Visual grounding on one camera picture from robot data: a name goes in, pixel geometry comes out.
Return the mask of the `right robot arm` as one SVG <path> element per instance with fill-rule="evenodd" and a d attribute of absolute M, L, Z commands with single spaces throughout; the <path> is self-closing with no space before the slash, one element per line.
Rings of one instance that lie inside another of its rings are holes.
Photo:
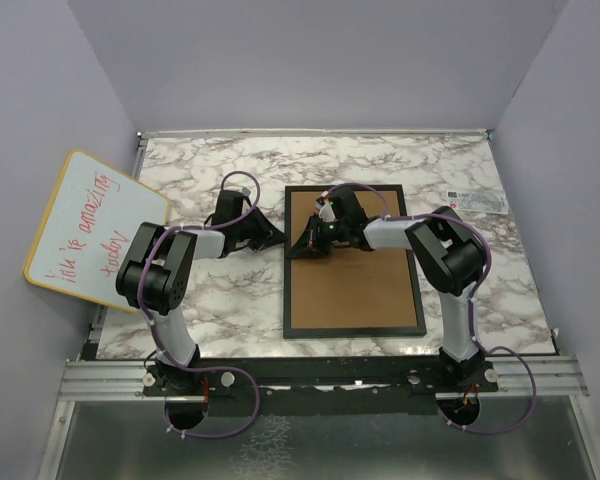
<path fill-rule="evenodd" d="M 326 258 L 342 244 L 360 251 L 398 248 L 413 252 L 426 280 L 439 294 L 443 343 L 439 378 L 449 390 L 471 384 L 486 354 L 478 340 L 477 290 L 492 263 L 484 237 L 443 206 L 429 214 L 369 217 L 358 201 L 356 183 L 324 191 L 313 213 L 290 247 L 287 258 Z"/>

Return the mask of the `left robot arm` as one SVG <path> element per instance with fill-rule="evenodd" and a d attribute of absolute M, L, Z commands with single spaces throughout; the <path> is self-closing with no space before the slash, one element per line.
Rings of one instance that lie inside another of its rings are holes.
<path fill-rule="evenodd" d="M 190 394 L 201 380 L 199 347 L 187 331 L 181 308 L 193 262 L 221 259 L 244 248 L 266 250 L 285 240 L 246 194 L 226 189 L 202 229 L 140 225 L 115 289 L 130 307 L 145 313 L 156 341 L 156 360 L 169 367 L 166 382 L 175 392 Z"/>

